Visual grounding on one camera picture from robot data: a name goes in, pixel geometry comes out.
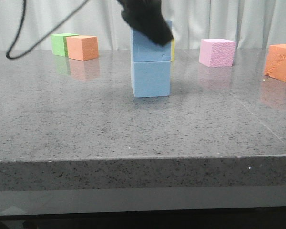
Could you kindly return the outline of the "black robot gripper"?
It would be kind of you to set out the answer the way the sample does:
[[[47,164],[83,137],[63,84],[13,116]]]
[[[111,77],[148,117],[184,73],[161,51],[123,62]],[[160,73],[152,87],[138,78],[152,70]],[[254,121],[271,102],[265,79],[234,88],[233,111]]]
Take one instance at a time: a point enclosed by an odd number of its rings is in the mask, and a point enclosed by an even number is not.
[[[172,31],[162,15],[160,0],[119,0],[121,16],[132,28],[153,43],[165,46],[173,40]]]

